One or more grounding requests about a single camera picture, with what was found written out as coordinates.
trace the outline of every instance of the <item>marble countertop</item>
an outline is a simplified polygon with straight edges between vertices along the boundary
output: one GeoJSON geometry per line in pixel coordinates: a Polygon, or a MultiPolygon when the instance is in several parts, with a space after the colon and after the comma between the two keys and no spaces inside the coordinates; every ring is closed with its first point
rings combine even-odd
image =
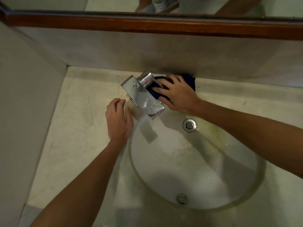
{"type": "MultiPolygon", "coordinates": [[[[105,111],[120,84],[141,73],[69,67],[27,205],[44,208],[108,141],[105,111]]],[[[202,99],[303,128],[303,89],[196,79],[202,99]]],[[[135,121],[143,112],[127,101],[135,121]]],[[[303,181],[268,163],[248,201],[217,213],[172,206],[138,179],[124,150],[114,168],[96,224],[108,226],[302,226],[303,181]]]]}

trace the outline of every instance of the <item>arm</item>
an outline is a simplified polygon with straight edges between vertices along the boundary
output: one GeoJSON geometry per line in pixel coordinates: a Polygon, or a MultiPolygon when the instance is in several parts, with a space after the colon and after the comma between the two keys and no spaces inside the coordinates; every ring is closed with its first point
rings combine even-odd
{"type": "Polygon", "coordinates": [[[303,178],[303,129],[209,103],[199,99],[181,76],[169,78],[174,84],[158,80],[169,90],[153,90],[171,99],[160,97],[170,109],[219,126],[264,159],[303,178]]]}
{"type": "Polygon", "coordinates": [[[113,99],[105,113],[110,142],[107,147],[39,214],[31,227],[92,226],[100,210],[119,153],[133,129],[125,100],[113,99]]]}

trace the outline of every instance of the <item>white sink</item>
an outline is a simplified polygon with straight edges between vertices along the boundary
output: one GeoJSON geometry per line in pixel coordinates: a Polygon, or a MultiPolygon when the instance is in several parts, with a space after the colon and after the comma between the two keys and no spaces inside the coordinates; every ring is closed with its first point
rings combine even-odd
{"type": "Polygon", "coordinates": [[[205,120],[165,108],[137,124],[129,142],[131,161],[143,182],[166,200],[209,210],[237,205],[262,183],[266,162],[233,136],[205,120]],[[193,119],[194,132],[183,129],[193,119]]]}

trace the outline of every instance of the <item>cleaning rag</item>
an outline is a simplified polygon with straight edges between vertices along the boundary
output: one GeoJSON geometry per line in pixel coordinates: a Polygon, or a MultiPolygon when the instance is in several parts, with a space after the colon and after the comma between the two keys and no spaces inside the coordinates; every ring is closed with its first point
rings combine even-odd
{"type": "MultiPolygon", "coordinates": [[[[190,74],[182,74],[180,75],[183,77],[184,81],[194,90],[196,91],[196,88],[195,88],[195,77],[192,77],[190,74]]],[[[155,79],[165,79],[165,76],[155,76],[155,79]]],[[[155,99],[159,99],[160,96],[163,96],[165,97],[166,99],[170,100],[167,96],[165,95],[162,95],[160,93],[157,93],[155,92],[152,87],[159,87],[158,84],[156,84],[155,82],[153,82],[150,86],[148,86],[146,88],[147,91],[149,91],[150,94],[152,94],[152,96],[155,98],[155,99]]]]}

